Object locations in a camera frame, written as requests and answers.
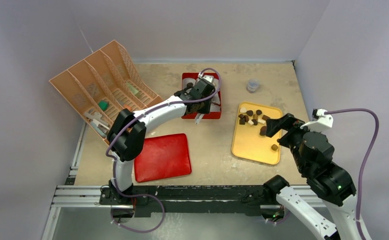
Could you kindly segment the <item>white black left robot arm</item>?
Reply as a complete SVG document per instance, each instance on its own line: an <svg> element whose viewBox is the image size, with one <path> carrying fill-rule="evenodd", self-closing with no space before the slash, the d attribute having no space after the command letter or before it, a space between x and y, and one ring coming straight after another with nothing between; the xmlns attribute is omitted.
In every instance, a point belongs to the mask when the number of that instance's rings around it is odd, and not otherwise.
<svg viewBox="0 0 389 240"><path fill-rule="evenodd" d="M208 76L200 77L193 87L175 92L152 107L130 112L122 110L110 128L106 156L112 158L112 178L109 186L112 198L120 205L132 197L132 167L143 150L146 134L158 126L189 114L210 112L211 100L221 84L214 85Z"/></svg>

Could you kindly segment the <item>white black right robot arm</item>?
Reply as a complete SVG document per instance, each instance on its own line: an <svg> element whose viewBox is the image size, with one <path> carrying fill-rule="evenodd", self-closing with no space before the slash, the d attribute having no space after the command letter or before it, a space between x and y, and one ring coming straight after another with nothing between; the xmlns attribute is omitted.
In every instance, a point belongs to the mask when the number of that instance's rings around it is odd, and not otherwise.
<svg viewBox="0 0 389 240"><path fill-rule="evenodd" d="M335 148L323 131L332 128L334 119L325 109L313 112L313 121L303 122L288 113L266 120L266 136L278 131L286 134L278 139L288 148L301 176L327 207L332 221L323 217L280 175L263 185L263 197L278 203L296 216L318 240L369 240L370 234L360 213L360 187L351 175L333 162Z"/></svg>

